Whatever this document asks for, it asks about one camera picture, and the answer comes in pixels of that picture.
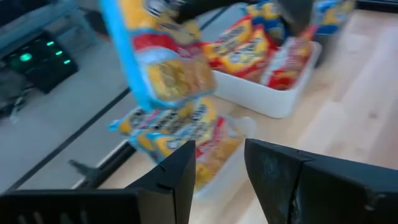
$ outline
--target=black electronic device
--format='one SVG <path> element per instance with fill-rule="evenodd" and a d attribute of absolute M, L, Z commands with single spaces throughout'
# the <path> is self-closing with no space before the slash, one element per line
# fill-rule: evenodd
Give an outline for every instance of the black electronic device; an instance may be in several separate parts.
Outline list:
<path fill-rule="evenodd" d="M 119 190 L 17 190 L 0 197 L 2 224 L 188 224 L 195 142 Z"/>
<path fill-rule="evenodd" d="M 59 83 L 78 71 L 68 52 L 42 31 L 2 58 L 6 67 L 23 75 L 36 88 L 49 93 Z"/>
<path fill-rule="evenodd" d="M 269 224 L 398 223 L 398 170 L 255 139 L 244 159 Z"/>

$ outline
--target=white container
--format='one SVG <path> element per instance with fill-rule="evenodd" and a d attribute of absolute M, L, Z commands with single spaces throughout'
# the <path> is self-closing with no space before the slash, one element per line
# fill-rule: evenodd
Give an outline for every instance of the white container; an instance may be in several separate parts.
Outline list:
<path fill-rule="evenodd" d="M 296 84 L 289 90 L 274 90 L 223 72 L 213 71 L 218 83 L 215 95 L 273 118 L 288 117 L 300 99 L 322 51 L 320 44 L 316 42 L 312 44 L 312 54 Z"/>
<path fill-rule="evenodd" d="M 253 138 L 256 132 L 256 122 L 252 118 L 243 117 L 236 119 L 236 125 L 246 135 Z M 220 197 L 234 195 L 249 179 L 244 163 L 244 141 L 234 154 L 225 162 L 214 176 L 213 180 L 202 189 L 195 192 L 194 199 L 202 202 L 214 202 Z"/>

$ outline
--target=gray floor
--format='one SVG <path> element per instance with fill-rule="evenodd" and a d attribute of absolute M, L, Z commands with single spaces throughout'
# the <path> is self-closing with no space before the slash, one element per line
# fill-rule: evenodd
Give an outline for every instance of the gray floor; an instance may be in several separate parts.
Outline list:
<path fill-rule="evenodd" d="M 214 41 L 239 19 L 240 6 L 227 10 L 203 31 L 205 41 Z M 216 12 L 198 19 L 206 22 Z M 82 45 L 79 37 L 66 43 L 71 49 Z M 112 44 L 98 45 L 75 54 L 80 71 L 48 95 L 34 94 L 19 113 L 16 124 L 0 124 L 0 192 L 20 179 L 59 144 L 118 96 L 127 86 Z M 80 175 L 68 164 L 76 159 L 95 166 L 123 138 L 107 126 L 135 107 L 132 95 L 123 98 L 58 156 L 25 182 L 21 189 L 70 188 Z"/>

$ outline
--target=light wood surface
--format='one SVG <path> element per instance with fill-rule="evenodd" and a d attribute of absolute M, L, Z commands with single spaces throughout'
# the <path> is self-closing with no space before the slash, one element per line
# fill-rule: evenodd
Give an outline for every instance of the light wood surface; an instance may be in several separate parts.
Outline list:
<path fill-rule="evenodd" d="M 256 138 L 398 169 L 398 16 L 355 11 L 335 49 L 315 70 L 301 103 L 272 119 L 214 97 L 218 109 L 257 122 Z M 121 188 L 154 165 L 136 154 L 103 188 Z M 249 181 L 214 202 L 194 201 L 190 223 L 267 223 Z"/>

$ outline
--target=wooden floor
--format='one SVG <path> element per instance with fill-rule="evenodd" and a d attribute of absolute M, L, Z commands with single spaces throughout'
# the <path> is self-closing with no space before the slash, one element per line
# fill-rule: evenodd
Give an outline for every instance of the wooden floor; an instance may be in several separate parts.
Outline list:
<path fill-rule="evenodd" d="M 291 117 L 272 119 L 214 97 L 215 105 L 252 117 L 258 139 L 398 169 L 397 37 L 397 15 L 355 11 Z M 151 167 L 134 156 L 103 187 L 124 187 Z M 190 223 L 267 223 L 248 180 L 237 192 L 220 193 L 222 200 L 194 201 Z"/>

